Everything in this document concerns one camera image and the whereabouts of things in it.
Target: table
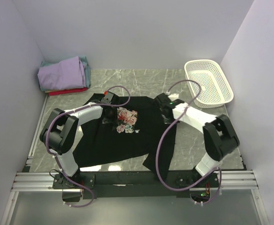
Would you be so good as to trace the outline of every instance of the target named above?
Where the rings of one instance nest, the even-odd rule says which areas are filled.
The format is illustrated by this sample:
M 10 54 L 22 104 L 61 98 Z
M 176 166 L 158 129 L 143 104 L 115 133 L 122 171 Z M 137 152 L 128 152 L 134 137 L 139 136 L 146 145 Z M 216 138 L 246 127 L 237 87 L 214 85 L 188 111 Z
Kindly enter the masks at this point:
M 51 96 L 47 99 L 41 127 L 46 123 L 51 111 L 54 108 L 62 110 L 73 109 L 83 105 L 94 93 L 104 93 L 109 87 L 123 85 L 129 89 L 132 96 L 156 97 L 165 92 L 173 83 L 185 79 L 183 69 L 98 69 L 91 70 L 91 88 L 82 93 Z M 126 96 L 125 90 L 115 88 L 112 90 L 119 96 Z M 172 93 L 179 93 L 180 99 L 188 102 L 192 99 L 186 83 L 175 86 Z M 225 106 L 212 109 L 200 109 L 203 112 L 221 115 L 226 114 Z M 82 137 L 81 127 L 78 127 L 74 145 Z M 39 140 L 33 150 L 34 157 L 31 163 L 30 172 L 48 172 L 51 169 L 58 169 L 52 155 L 46 152 L 45 146 Z M 171 161 L 170 170 L 190 170 L 205 154 L 204 139 L 202 133 L 195 128 L 179 123 L 177 125 L 176 144 L 174 155 Z M 131 158 L 120 162 L 97 165 L 81 169 L 82 171 L 146 171 L 142 165 L 145 156 Z M 222 169 L 244 169 L 243 160 L 239 149 L 235 149 L 225 157 L 221 164 Z

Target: gray floor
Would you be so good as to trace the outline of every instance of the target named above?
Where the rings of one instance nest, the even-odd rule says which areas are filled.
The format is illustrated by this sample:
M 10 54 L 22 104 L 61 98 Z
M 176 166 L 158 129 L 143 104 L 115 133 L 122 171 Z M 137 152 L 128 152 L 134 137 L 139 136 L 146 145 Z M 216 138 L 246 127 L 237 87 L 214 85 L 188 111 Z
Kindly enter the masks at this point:
M 223 191 L 210 204 L 188 198 L 100 198 L 85 208 L 62 204 L 61 193 L 19 193 L 11 225 L 260 225 L 251 190 Z
M 45 110 L 45 124 L 48 116 L 54 108 L 63 110 L 73 109 L 83 105 L 93 93 L 103 93 L 114 85 L 123 85 L 129 89 L 132 96 L 156 97 L 165 92 L 174 82 L 185 79 L 185 71 L 182 69 L 122 69 L 122 70 L 91 70 L 91 88 L 83 93 L 74 93 L 49 97 Z M 113 92 L 119 96 L 125 96 L 122 89 L 114 89 Z M 179 93 L 180 99 L 189 101 L 192 99 L 186 83 L 181 83 L 171 90 L 172 93 Z M 227 114 L 225 106 L 213 109 L 201 109 L 214 115 Z M 76 133 L 73 150 L 82 137 L 79 127 Z M 175 152 L 171 161 L 170 170 L 192 169 L 205 154 L 203 135 L 187 124 L 179 123 Z M 110 163 L 89 167 L 86 171 L 144 171 L 142 165 L 146 156 L 136 157 L 121 162 Z M 30 172 L 48 172 L 58 168 L 55 160 L 46 152 L 45 146 L 38 141 Z M 243 169 L 242 159 L 239 150 L 234 150 L 228 155 L 221 165 L 222 169 Z

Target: white plastic basket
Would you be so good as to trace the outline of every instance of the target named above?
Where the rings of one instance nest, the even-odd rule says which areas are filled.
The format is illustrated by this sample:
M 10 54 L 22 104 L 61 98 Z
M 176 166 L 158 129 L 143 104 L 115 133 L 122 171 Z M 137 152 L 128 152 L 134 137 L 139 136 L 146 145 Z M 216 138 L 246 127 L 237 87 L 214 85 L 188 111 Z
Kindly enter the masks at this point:
M 234 93 L 218 63 L 212 60 L 193 60 L 185 64 L 186 79 L 198 82 L 202 92 L 194 103 L 200 108 L 215 108 L 230 102 Z M 188 82 L 192 97 L 199 91 L 195 83 Z

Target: stack of folded clothes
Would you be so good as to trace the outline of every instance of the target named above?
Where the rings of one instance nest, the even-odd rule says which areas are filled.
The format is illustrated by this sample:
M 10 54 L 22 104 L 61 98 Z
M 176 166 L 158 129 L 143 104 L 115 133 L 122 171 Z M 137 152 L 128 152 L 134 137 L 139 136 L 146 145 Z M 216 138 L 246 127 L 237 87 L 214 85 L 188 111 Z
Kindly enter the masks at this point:
M 81 92 L 90 87 L 90 67 L 85 56 L 55 64 L 43 61 L 38 78 L 40 89 L 50 96 Z

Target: black t-shirt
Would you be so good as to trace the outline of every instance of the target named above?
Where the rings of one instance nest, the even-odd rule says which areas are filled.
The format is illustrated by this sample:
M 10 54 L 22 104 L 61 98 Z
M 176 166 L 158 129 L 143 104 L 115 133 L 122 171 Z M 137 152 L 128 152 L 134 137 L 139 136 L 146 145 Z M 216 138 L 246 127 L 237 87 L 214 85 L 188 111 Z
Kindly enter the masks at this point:
M 94 94 L 88 102 L 103 97 L 103 94 Z M 120 97 L 119 101 L 122 104 L 127 97 Z M 152 98 L 131 97 L 128 104 L 117 108 L 117 115 L 116 125 L 105 123 L 101 117 L 81 126 L 83 137 L 73 152 L 78 166 L 101 165 L 149 154 L 143 165 L 156 173 L 156 149 L 169 126 L 164 123 L 159 107 Z M 175 135 L 176 125 L 161 146 L 159 169 L 164 179 L 173 156 Z

